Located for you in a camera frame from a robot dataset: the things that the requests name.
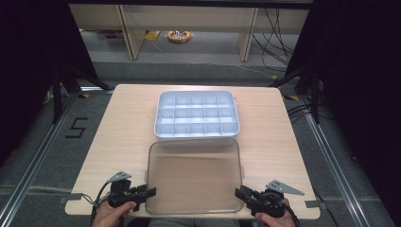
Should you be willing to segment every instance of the clear plastic container lid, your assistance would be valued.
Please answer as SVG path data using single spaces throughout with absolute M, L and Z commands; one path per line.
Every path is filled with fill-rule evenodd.
M 242 185 L 238 143 L 232 138 L 160 141 L 150 147 L 147 199 L 152 215 L 237 212 Z

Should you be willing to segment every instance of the wooden table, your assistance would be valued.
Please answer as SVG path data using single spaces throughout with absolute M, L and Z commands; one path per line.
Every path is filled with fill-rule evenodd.
M 262 191 L 266 183 L 278 180 L 305 192 L 285 194 L 300 219 L 316 219 L 319 208 L 306 208 L 316 200 L 280 91 L 264 87 L 223 87 L 185 85 L 118 85 L 101 120 L 93 144 L 72 193 L 95 199 L 100 187 L 120 170 L 132 175 L 131 186 L 146 183 L 148 150 L 157 141 L 154 134 L 159 94 L 167 90 L 229 90 L 235 96 L 240 133 L 236 138 L 243 184 Z M 69 215 L 90 215 L 86 200 L 69 201 Z M 136 217 L 151 217 L 142 204 Z M 246 205 L 237 213 L 175 216 L 185 218 L 253 218 Z

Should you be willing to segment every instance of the human hand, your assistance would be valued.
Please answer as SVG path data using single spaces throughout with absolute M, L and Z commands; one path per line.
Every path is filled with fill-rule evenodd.
M 289 206 L 289 201 L 287 199 L 284 200 L 286 205 Z M 280 218 L 273 218 L 265 213 L 256 213 L 254 216 L 265 222 L 269 227 L 295 227 L 292 216 L 287 209 Z
M 108 202 L 102 202 L 92 227 L 117 227 L 120 217 L 125 217 L 135 206 L 135 202 L 128 201 L 119 207 L 112 208 Z

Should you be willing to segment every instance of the white plastic tray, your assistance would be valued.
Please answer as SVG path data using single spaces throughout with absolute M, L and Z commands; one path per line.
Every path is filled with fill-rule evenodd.
M 166 91 L 160 94 L 154 132 L 159 140 L 236 137 L 235 99 L 230 91 Z

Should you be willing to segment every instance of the aluminum rail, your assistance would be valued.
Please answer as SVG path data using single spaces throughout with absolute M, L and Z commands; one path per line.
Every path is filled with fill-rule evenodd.
M 74 101 L 77 100 L 77 97 L 78 94 L 75 95 L 72 94 L 69 95 L 68 98 L 66 98 L 65 103 L 63 105 L 64 110 L 59 120 L 51 125 L 46 137 L 41 143 L 41 146 L 36 151 L 35 156 L 33 157 L 28 168 L 26 169 L 24 176 L 22 177 L 21 181 L 18 182 L 17 186 L 13 190 L 11 196 L 9 197 L 9 200 L 6 202 L 6 205 L 1 209 L 0 223 L 2 227 L 8 227 L 11 224 L 12 220 L 14 219 L 14 216 L 16 215 L 21 203 L 23 202 L 24 197 L 26 196 L 26 192 L 28 191 L 29 186 L 35 179 L 39 169 L 42 166 L 42 163 L 44 162 L 44 159 L 48 151 L 50 150 L 59 132 L 59 129 L 64 121 L 66 114 L 70 110 Z
M 300 101 L 302 105 L 308 104 L 304 96 L 300 96 Z M 345 204 L 347 205 L 356 226 L 362 226 L 362 227 L 372 226 L 369 220 L 367 219 L 362 209 L 362 206 L 357 200 L 357 196 L 354 193 L 353 189 L 351 188 L 351 185 L 348 183 L 348 180 L 346 179 L 340 167 L 340 164 L 337 161 L 335 153 L 333 152 L 329 143 L 327 142 L 327 139 L 324 136 L 321 126 L 319 124 L 316 124 L 315 120 L 313 119 L 313 116 L 309 113 L 306 115 L 306 119 L 307 122 L 309 123 L 310 128 L 313 131 L 313 134 L 316 137 L 316 140 L 319 143 L 319 146 L 321 147 L 324 159 L 326 160 L 331 170 L 334 180 L 336 181 L 337 186 L 339 187 L 340 193 L 344 198 Z

